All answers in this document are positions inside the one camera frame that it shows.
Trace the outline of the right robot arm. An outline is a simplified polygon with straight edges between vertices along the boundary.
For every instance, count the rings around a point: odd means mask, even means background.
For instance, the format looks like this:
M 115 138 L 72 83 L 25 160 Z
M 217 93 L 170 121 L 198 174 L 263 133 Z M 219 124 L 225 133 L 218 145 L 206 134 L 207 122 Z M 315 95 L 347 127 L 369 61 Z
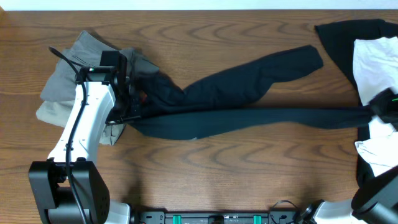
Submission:
M 387 88 L 369 105 L 397 134 L 397 93 Z M 397 165 L 360 187 L 352 200 L 320 200 L 297 215 L 294 223 L 397 223 Z

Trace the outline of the black leggings with red waistband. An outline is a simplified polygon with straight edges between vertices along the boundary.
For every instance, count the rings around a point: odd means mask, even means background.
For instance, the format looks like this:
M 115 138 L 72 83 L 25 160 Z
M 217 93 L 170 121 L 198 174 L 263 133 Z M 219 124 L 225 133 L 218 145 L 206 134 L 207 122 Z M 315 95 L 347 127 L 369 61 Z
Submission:
M 244 107 L 260 100 L 273 84 L 298 80 L 322 66 L 318 50 L 305 45 L 223 70 L 183 90 L 158 71 L 143 73 L 136 83 L 146 98 L 141 118 L 131 125 L 143 135 L 172 140 L 202 139 L 279 122 L 322 129 L 367 126 L 373 115 L 367 107 Z

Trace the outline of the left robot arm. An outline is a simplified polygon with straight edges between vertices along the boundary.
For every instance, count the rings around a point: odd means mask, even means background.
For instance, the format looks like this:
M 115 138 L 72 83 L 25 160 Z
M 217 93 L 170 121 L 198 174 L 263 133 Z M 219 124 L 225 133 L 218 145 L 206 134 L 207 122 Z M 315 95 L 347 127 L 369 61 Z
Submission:
M 104 51 L 97 66 L 51 53 L 75 72 L 75 102 L 63 133 L 46 161 L 34 161 L 28 177 L 42 223 L 134 223 L 130 205 L 111 200 L 96 168 L 106 125 L 128 123 L 134 89 L 127 58 Z

